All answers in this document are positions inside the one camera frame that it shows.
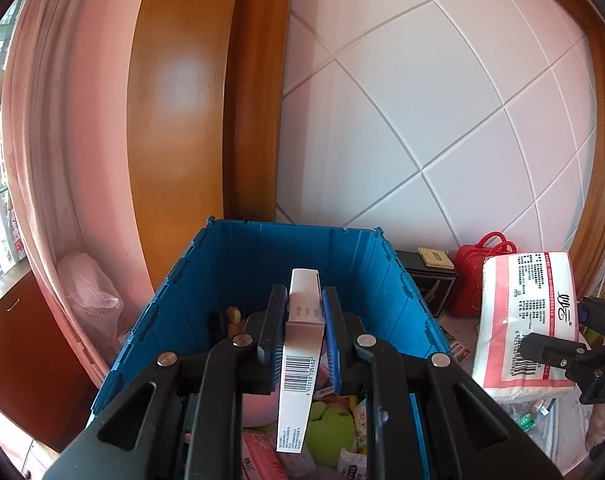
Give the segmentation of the person's right hand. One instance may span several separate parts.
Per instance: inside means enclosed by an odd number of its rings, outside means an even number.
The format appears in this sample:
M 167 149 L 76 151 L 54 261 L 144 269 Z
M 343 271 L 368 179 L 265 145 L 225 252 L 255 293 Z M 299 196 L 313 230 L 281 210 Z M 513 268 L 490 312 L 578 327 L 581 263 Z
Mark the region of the person's right hand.
M 595 404 L 586 434 L 586 450 L 591 451 L 605 441 L 605 404 Z

